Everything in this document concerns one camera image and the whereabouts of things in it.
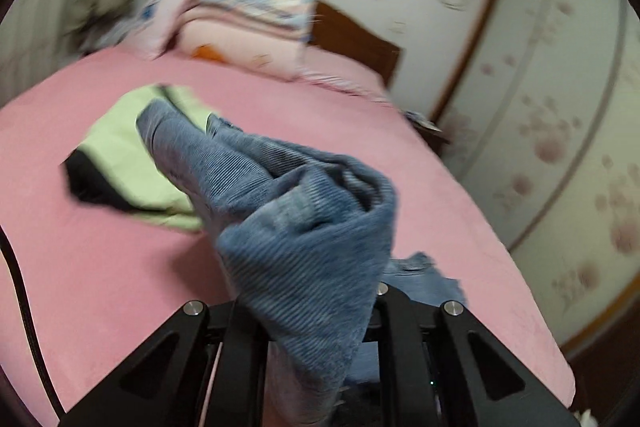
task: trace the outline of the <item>pillow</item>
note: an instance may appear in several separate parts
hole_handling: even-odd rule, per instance
[[[293,80],[305,45],[214,20],[186,23],[178,35],[178,49],[194,58]]]
[[[180,16],[195,3],[196,0],[149,0],[121,45],[145,60],[158,58],[174,36]]]
[[[380,97],[388,95],[382,77],[352,58],[310,46],[305,52],[304,67],[325,73],[327,76],[339,76],[350,80]]]

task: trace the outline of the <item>blue cloth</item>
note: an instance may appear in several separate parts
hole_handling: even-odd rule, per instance
[[[276,407],[293,425],[321,425],[390,257],[391,183],[350,156],[245,134],[213,115],[204,133],[163,100],[137,126],[158,169],[191,198],[239,298],[276,340]]]
[[[466,305],[458,281],[446,279],[422,252],[409,259],[391,259],[382,274],[382,281],[406,293],[411,300],[440,306],[447,301]],[[346,378],[347,385],[380,381],[378,343],[360,344]]]

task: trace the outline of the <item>bed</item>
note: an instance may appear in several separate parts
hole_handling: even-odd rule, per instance
[[[318,5],[312,43],[354,58],[388,87],[401,50]],[[574,378],[509,254],[466,192],[389,104],[284,83],[170,51],[146,62],[119,48],[91,55],[0,111],[0,223],[14,245],[40,345],[70,409],[190,299],[228,296],[207,237],[160,229],[68,194],[61,164],[128,90],[190,86],[244,128],[337,153],[389,176],[399,193],[393,255],[425,251],[460,280],[471,311],[565,404]],[[44,427],[56,418],[38,380],[6,268],[0,365]]]

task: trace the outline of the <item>triangular cutout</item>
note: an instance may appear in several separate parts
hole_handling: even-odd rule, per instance
[[[172,333],[120,380],[120,387],[140,398],[152,399],[160,390],[180,335]]]
[[[501,359],[477,333],[469,333],[469,345],[480,370],[480,377],[489,399],[502,400],[524,391],[524,380]]]

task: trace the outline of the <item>wooden door frame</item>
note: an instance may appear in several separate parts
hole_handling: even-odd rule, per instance
[[[486,30],[486,27],[489,22],[489,18],[494,12],[495,5],[498,0],[487,0],[484,6],[484,10],[480,15],[478,22],[476,23],[476,27],[473,29],[469,39],[468,44],[464,53],[461,55],[458,64],[451,75],[449,82],[447,82],[446,87],[443,89],[438,103],[436,107],[431,112],[431,121],[436,124],[439,123],[440,118],[442,117],[444,110],[449,105],[450,100],[456,93],[462,78],[465,76],[466,71],[471,63],[471,59],[473,58],[476,49],[478,48],[478,44],[480,43],[480,39]]]

